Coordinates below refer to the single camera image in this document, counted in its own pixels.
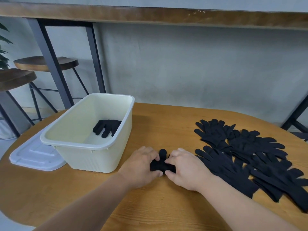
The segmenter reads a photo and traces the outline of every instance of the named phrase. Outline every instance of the wooden stool seat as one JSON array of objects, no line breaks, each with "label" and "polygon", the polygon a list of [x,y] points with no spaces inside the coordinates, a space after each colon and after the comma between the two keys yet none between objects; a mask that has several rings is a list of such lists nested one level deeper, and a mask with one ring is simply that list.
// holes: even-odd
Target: wooden stool seat
[{"label": "wooden stool seat", "polygon": [[[72,69],[79,65],[77,59],[58,57],[61,70]],[[14,61],[18,69],[50,72],[43,56],[21,58]]]},{"label": "wooden stool seat", "polygon": [[36,79],[34,71],[21,69],[0,70],[0,91],[8,91],[13,88],[28,84]]}]

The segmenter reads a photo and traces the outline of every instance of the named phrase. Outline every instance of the person's right arm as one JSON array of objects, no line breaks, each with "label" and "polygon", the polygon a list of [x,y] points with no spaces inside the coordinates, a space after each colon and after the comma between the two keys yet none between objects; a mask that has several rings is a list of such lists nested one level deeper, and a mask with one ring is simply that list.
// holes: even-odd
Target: person's right arm
[{"label": "person's right arm", "polygon": [[192,153],[179,148],[165,162],[176,167],[176,173],[165,171],[167,177],[202,194],[233,231],[299,230],[213,175]]}]

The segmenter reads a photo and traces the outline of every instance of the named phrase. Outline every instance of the gray concrete wall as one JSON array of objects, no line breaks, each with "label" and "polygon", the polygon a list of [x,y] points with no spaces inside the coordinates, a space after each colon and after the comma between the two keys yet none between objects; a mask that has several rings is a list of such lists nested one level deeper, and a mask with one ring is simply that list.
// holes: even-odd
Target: gray concrete wall
[{"label": "gray concrete wall", "polygon": [[[41,55],[25,19],[3,18],[17,58]],[[57,56],[77,58],[90,92],[98,92],[86,31],[48,27]],[[106,54],[109,92],[137,102],[224,109],[280,124],[307,93],[308,32],[216,27],[96,24]],[[50,73],[37,72],[38,87],[56,88]],[[85,93],[72,70],[64,71],[73,97]],[[57,109],[58,93],[44,92]],[[21,106],[33,107],[29,89],[12,90]],[[39,100],[40,107],[47,107]],[[307,115],[302,122],[308,125]]]},{"label": "gray concrete wall", "polygon": [[308,11],[308,0],[9,0],[17,2],[225,9],[247,11]]}]

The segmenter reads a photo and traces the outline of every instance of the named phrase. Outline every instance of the wooden counter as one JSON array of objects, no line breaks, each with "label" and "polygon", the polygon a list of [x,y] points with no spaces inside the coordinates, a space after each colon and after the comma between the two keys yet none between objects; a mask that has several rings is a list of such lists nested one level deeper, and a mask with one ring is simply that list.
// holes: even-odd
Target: wooden counter
[{"label": "wooden counter", "polygon": [[307,29],[308,13],[1,2],[0,16],[113,23]]},{"label": "wooden counter", "polygon": [[[10,153],[39,130],[58,118],[59,112],[24,133],[0,161],[0,210],[22,224],[38,226],[63,207],[85,195],[110,175],[74,170],[68,164],[44,172],[13,165]],[[168,153],[182,147],[194,152],[204,143],[194,133],[200,119],[224,120],[236,129],[258,130],[286,146],[288,159],[308,177],[308,144],[291,133],[263,120],[240,113],[178,106],[136,103],[133,128],[119,167],[142,145]],[[273,202],[262,190],[253,199],[302,230],[308,230],[308,215],[285,196]],[[188,191],[168,180],[131,191],[107,220],[103,230],[230,230],[214,208],[197,192]]]}]

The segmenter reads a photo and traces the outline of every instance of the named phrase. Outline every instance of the bar stool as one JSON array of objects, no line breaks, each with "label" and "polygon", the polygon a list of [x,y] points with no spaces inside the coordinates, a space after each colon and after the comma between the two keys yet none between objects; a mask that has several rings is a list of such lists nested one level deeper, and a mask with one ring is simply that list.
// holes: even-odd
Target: bar stool
[{"label": "bar stool", "polygon": [[[78,60],[73,59],[73,58],[66,58],[66,57],[58,57],[57,59],[58,59],[58,62],[60,64],[61,70],[73,69],[73,71],[74,71],[76,77],[78,78],[80,84],[82,85],[84,91],[88,95],[89,93],[88,93],[85,85],[83,84],[81,78],[79,77],[79,75],[78,75],[78,73],[75,69],[75,67],[79,65]],[[14,64],[18,69],[22,69],[22,70],[34,70],[34,71],[49,72],[49,68],[48,68],[46,61],[45,61],[43,56],[34,56],[34,57],[17,59],[17,60],[14,61]],[[41,90],[42,91],[56,91],[56,92],[59,92],[59,91],[54,90],[54,89],[38,88],[33,82],[29,83],[29,88],[30,88],[30,92],[31,92],[31,95],[32,95],[32,98],[33,98],[33,102],[34,102],[34,106],[35,106],[38,118],[42,118],[33,90],[36,90],[37,93],[39,93],[39,94],[41,93],[40,92]],[[52,106],[52,104],[48,100],[46,101],[46,103],[49,105],[49,107],[54,112],[57,112],[57,110]]]},{"label": "bar stool", "polygon": [[[31,119],[26,112],[21,108],[21,106],[18,104],[18,102],[15,100],[15,98],[12,96],[12,94],[9,92],[10,89],[20,87],[22,85],[25,85],[27,83],[31,83],[33,80],[36,79],[36,74],[34,71],[27,71],[27,70],[20,70],[20,69],[2,69],[0,70],[0,92],[6,92],[8,96],[12,99],[12,101],[15,103],[17,108],[22,112],[22,114],[25,116],[25,118],[30,122],[31,125],[34,126],[33,121],[41,120],[42,118],[38,119]],[[16,137],[20,136],[20,133],[18,132],[17,128],[14,126],[13,122],[10,120],[10,117],[5,112],[4,108],[1,105],[0,101],[0,113],[2,114],[1,120],[5,120],[13,133],[16,135]]]}]

